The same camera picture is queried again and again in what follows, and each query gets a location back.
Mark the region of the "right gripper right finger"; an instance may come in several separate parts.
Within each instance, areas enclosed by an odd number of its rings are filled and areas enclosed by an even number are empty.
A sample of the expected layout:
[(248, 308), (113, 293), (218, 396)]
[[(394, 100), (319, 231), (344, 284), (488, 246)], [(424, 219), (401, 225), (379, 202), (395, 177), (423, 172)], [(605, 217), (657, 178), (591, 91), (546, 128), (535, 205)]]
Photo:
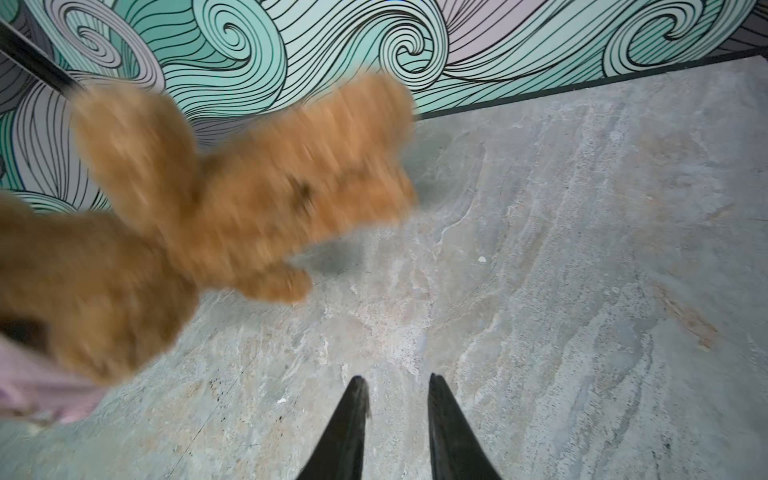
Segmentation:
[(432, 478), (501, 480), (443, 376), (430, 376), (427, 405)]

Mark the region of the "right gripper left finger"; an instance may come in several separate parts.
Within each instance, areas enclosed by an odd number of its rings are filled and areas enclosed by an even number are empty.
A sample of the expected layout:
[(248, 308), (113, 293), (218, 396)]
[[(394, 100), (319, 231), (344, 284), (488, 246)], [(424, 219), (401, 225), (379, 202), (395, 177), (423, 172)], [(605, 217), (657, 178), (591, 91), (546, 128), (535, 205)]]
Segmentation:
[(354, 376), (297, 480), (360, 480), (369, 417), (368, 384)]

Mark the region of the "brown teddy bear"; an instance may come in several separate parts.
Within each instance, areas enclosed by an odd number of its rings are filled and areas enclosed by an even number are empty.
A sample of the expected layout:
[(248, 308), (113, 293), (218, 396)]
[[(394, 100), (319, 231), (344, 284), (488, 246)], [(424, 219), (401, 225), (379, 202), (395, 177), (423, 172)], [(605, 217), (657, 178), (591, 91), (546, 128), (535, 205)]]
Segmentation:
[(167, 94), (71, 94), (72, 130), (107, 211), (35, 212), (1, 195), (1, 334), (111, 386), (165, 353), (206, 290), (294, 304), (290, 258), (417, 203), (400, 152), (409, 89), (369, 72), (248, 124), (210, 151)]

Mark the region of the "pink teddy hoodie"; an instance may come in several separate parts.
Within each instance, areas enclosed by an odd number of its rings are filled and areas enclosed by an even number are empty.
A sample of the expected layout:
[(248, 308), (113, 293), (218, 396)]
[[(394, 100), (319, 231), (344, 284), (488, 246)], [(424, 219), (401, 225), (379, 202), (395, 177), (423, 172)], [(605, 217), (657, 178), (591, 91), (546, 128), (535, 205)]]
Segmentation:
[(107, 389), (64, 370), (44, 355), (1, 338), (1, 417), (33, 423), (74, 423), (89, 416)]

